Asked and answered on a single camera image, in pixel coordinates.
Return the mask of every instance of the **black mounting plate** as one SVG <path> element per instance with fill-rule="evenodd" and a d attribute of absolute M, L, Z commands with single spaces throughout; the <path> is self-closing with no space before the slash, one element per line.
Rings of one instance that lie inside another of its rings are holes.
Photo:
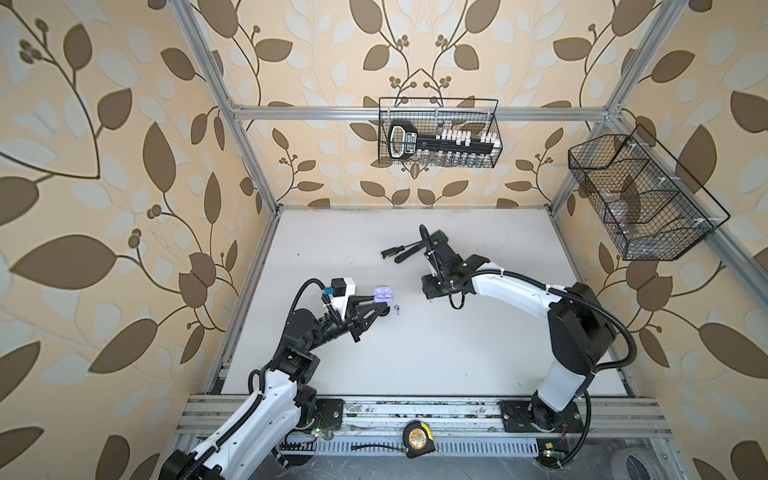
<path fill-rule="evenodd" d="M 320 429 L 338 430 L 344 416 L 344 401 L 341 399 L 317 399 L 316 411 L 322 415 Z"/>
<path fill-rule="evenodd" d="M 541 433 L 528 421 L 526 412 L 531 404 L 528 400 L 502 400 L 498 403 L 502 411 L 502 423 L 507 433 Z M 574 402 L 568 403 L 565 410 L 560 412 L 560 417 L 565 420 L 566 433 L 582 433 L 584 423 L 581 421 L 578 407 Z"/>

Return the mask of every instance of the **floral wallpaper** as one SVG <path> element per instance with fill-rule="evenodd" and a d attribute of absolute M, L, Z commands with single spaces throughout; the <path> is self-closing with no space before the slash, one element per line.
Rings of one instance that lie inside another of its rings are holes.
<path fill-rule="evenodd" d="M 586 139 L 584 122 L 500 122 L 494 168 L 447 168 L 376 159 L 370 122 L 246 122 L 278 203 L 311 207 L 518 207 L 548 204 Z"/>
<path fill-rule="evenodd" d="M 362 106 L 379 97 L 600 107 L 654 0 L 192 0 L 230 96 Z"/>
<path fill-rule="evenodd" d="M 266 224 L 163 7 L 0 0 L 3 478 L 150 478 Z"/>
<path fill-rule="evenodd" d="M 764 266 L 766 26 L 765 2 L 691 0 L 624 112 L 731 212 L 723 228 Z M 621 261 L 585 195 L 559 223 L 588 284 L 635 335 L 639 393 L 659 400 L 694 475 L 768 478 L 766 312 L 705 243 L 674 262 Z"/>

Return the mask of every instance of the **empty wire basket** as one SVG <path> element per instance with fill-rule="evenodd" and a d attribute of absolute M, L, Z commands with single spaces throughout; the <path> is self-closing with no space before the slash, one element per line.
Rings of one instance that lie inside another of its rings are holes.
<path fill-rule="evenodd" d="M 568 168 L 624 260 L 675 260 L 730 215 L 648 131 L 638 134 L 638 127 L 629 135 L 603 135 L 572 147 Z M 674 159 L 676 173 L 656 163 L 651 146 Z M 717 212 L 706 214 L 699 207 L 704 203 Z"/>
<path fill-rule="evenodd" d="M 380 98 L 379 163 L 493 168 L 503 148 L 497 105 L 479 98 Z"/>

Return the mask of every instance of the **black wire mesh basket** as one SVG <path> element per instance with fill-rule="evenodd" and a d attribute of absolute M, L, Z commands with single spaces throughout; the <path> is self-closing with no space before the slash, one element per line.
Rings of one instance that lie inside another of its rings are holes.
<path fill-rule="evenodd" d="M 649 154 L 653 146 L 674 160 L 673 174 Z M 642 125 L 629 135 L 603 135 L 572 147 L 568 168 L 624 260 L 676 260 L 730 218 Z"/>
<path fill-rule="evenodd" d="M 379 161 L 403 166 L 493 168 L 503 144 L 497 100 L 379 99 Z"/>

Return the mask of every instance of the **white table surface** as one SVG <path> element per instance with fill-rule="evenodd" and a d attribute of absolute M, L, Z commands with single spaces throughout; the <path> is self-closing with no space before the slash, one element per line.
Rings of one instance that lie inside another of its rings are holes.
<path fill-rule="evenodd" d="M 377 319 L 359 343 L 346 334 L 313 350 L 320 364 L 310 385 L 319 394 L 531 395 L 554 358 L 546 323 L 488 297 L 467 295 L 462 310 L 447 298 L 430 303 L 421 290 L 421 276 L 429 273 L 422 252 L 400 264 L 380 257 L 385 248 L 417 241 L 421 223 L 430 233 L 445 232 L 463 258 L 479 254 L 545 283 L 576 281 L 544 210 L 287 210 L 222 393 L 247 393 L 248 374 L 274 354 L 305 280 L 329 286 L 332 278 L 351 276 L 359 295 L 392 287 L 400 315 Z M 308 288 L 301 307 L 322 315 L 319 289 Z M 589 392 L 626 395 L 615 370 L 601 372 Z"/>

